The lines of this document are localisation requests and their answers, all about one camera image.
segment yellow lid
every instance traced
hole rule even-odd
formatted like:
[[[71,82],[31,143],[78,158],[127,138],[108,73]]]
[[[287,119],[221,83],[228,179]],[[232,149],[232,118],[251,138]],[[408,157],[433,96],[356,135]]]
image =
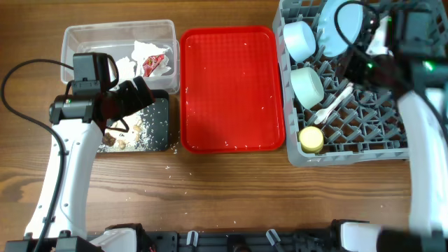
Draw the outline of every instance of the yellow lid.
[[[299,142],[305,153],[319,153],[323,147],[322,131],[315,126],[308,126],[299,132]]]

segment white spoon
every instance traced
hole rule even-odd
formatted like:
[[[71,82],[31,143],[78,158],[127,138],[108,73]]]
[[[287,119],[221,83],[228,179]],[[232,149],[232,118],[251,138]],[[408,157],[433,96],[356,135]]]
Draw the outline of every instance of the white spoon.
[[[322,108],[317,111],[317,118],[314,121],[314,124],[317,125],[319,123],[325,123],[327,121],[328,116],[331,114],[331,111],[335,110],[337,105],[341,103],[345,98],[347,98],[353,92],[353,83],[347,84],[344,91],[336,98],[334,102],[332,102],[328,108]]]

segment brown food piece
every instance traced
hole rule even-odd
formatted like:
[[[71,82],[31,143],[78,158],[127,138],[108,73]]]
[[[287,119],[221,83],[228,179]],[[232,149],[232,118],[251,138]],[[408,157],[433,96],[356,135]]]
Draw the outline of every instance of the brown food piece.
[[[133,126],[134,130],[136,130],[138,133],[141,132],[141,128],[138,125]]]
[[[120,147],[120,149],[124,150],[126,148],[126,142],[123,140],[118,140],[118,147]]]
[[[105,133],[105,135],[103,136],[103,144],[106,144],[107,146],[113,146],[116,140],[117,139],[111,136],[111,134],[109,133]]]

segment red wrapper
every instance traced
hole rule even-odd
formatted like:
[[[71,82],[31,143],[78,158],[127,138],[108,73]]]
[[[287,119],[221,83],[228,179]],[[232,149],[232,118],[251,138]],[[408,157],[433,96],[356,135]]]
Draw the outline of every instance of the red wrapper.
[[[148,59],[143,63],[143,77],[149,77],[149,75],[162,62],[164,58],[165,55],[149,56]]]

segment transparent container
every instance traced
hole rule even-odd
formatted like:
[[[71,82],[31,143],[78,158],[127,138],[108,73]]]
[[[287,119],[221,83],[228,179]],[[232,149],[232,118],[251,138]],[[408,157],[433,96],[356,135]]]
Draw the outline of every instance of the transparent container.
[[[68,27],[62,42],[61,61],[73,66],[75,53],[107,53],[115,61],[128,57],[134,51],[134,42],[153,43],[159,48],[168,48],[167,73],[161,76],[144,77],[150,89],[166,90],[170,94],[179,91],[179,43],[176,40],[174,23],[171,20],[151,20],[87,24]],[[61,67],[61,81],[73,80],[73,71]]]

